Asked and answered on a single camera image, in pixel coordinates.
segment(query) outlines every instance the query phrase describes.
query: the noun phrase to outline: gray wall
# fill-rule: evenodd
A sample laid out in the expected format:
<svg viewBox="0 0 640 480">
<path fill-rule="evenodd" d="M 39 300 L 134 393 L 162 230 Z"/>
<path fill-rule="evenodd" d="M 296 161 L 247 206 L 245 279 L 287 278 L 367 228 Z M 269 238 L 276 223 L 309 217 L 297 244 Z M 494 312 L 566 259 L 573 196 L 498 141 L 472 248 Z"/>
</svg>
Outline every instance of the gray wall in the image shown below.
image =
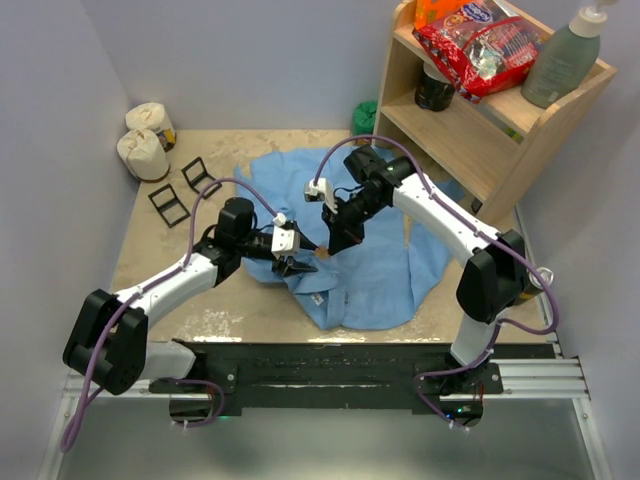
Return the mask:
<svg viewBox="0 0 640 480">
<path fill-rule="evenodd" d="M 0 478 L 35 478 L 62 349 L 108 286 L 135 186 L 115 155 L 129 102 L 77 0 L 0 15 Z"/>
<path fill-rule="evenodd" d="M 82 0 L 130 98 L 179 128 L 345 128 L 399 0 Z"/>
<path fill-rule="evenodd" d="M 518 3 L 558 27 L 578 2 Z M 602 56 L 618 75 L 521 203 L 536 259 L 556 272 L 560 340 L 583 361 L 619 480 L 636 479 L 640 470 L 638 14 L 634 1 L 611 8 Z"/>
</svg>

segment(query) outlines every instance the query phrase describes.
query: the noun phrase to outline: white paper roll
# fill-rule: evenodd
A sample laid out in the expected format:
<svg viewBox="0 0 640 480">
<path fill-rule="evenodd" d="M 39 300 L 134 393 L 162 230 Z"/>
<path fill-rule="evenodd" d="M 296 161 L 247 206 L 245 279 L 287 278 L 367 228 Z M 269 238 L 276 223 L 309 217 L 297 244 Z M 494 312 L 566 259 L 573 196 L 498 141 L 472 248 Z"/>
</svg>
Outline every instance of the white paper roll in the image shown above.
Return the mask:
<svg viewBox="0 0 640 480">
<path fill-rule="evenodd" d="M 124 120 L 129 130 L 151 130 L 158 136 L 162 148 L 168 152 L 176 144 L 176 131 L 161 103 L 143 103 L 127 112 Z"/>
<path fill-rule="evenodd" d="M 131 174 L 140 180 L 155 182 L 169 172 L 167 154 L 151 130 L 131 130 L 118 141 L 117 150 Z"/>
</svg>

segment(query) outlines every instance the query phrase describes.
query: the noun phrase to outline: candy bag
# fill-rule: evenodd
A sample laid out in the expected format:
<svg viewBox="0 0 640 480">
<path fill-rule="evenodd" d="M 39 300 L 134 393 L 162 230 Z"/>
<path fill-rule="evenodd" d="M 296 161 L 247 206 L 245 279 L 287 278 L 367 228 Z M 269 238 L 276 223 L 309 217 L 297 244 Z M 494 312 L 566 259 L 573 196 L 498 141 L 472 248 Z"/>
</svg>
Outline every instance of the candy bag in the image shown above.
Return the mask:
<svg viewBox="0 0 640 480">
<path fill-rule="evenodd" d="M 547 38 L 500 0 L 467 3 L 413 34 L 438 70 L 473 103 L 521 84 Z"/>
</svg>

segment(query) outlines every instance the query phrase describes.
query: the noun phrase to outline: beige tabletop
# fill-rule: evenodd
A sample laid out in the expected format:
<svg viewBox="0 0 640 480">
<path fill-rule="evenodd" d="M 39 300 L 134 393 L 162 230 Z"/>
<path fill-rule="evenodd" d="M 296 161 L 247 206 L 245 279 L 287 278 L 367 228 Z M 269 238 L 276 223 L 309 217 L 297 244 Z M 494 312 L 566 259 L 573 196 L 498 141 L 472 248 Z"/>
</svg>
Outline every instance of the beige tabletop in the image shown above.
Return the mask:
<svg viewBox="0 0 640 480">
<path fill-rule="evenodd" d="M 215 177 L 231 176 L 236 165 L 246 167 L 266 153 L 297 147 L 330 147 L 348 136 L 344 130 L 183 130 L 175 148 L 168 153 L 171 172 L 159 184 L 142 183 L 124 240 L 113 289 L 135 285 L 176 262 L 187 248 L 189 221 L 169 229 L 148 199 L 149 193 L 170 182 L 178 197 L 191 210 L 196 194 L 189 189 L 180 169 L 195 157 L 202 157 Z M 447 174 L 424 154 L 419 157 L 434 180 Z M 224 200 L 233 196 L 233 185 L 224 185 L 199 208 L 196 238 L 217 221 Z M 504 231 L 516 228 L 513 215 L 496 225 Z M 385 331 L 356 331 L 345 328 L 320 330 L 284 285 L 265 285 L 250 277 L 244 267 L 221 285 L 202 293 L 162 319 L 150 333 L 151 340 L 180 338 L 188 341 L 243 342 L 432 342 L 450 343 L 460 324 L 462 311 L 455 299 L 461 267 L 452 261 L 442 281 L 429 293 L 414 318 Z M 512 318 L 542 328 L 538 302 L 514 308 Z M 540 342 L 514 327 L 505 327 L 501 342 Z"/>
</svg>

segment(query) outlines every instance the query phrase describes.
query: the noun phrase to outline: blue cloth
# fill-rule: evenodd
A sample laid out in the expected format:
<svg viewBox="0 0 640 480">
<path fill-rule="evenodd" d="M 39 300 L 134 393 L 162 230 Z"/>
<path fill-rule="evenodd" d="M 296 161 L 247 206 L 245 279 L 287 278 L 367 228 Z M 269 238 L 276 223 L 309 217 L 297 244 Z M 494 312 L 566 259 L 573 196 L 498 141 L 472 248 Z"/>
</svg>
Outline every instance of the blue cloth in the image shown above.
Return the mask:
<svg viewBox="0 0 640 480">
<path fill-rule="evenodd" d="M 343 165 L 353 147 L 336 151 L 322 176 L 333 188 L 352 188 L 356 183 Z M 236 169 L 236 178 L 249 182 L 267 202 L 287 218 L 296 220 L 300 230 L 318 245 L 328 245 L 329 231 L 321 219 L 322 203 L 304 201 L 303 187 L 313 178 L 327 149 L 297 149 L 273 152 L 251 163 L 251 179 Z M 378 150 L 386 160 L 393 155 Z M 454 200 L 463 197 L 460 186 L 450 181 L 439 187 Z M 271 223 L 266 209 L 244 188 L 237 194 L 256 204 L 258 225 Z M 344 192 L 337 192 L 347 198 Z M 343 250 L 327 260 L 302 250 L 295 257 L 318 268 L 316 273 L 283 279 L 271 271 L 271 262 L 245 259 L 259 282 L 286 282 L 307 314 L 322 329 L 343 325 L 353 329 L 383 330 L 413 318 L 429 291 L 438 284 L 450 253 L 431 232 L 413 223 L 408 248 L 404 241 L 403 214 L 384 208 L 365 223 L 362 244 Z"/>
</svg>

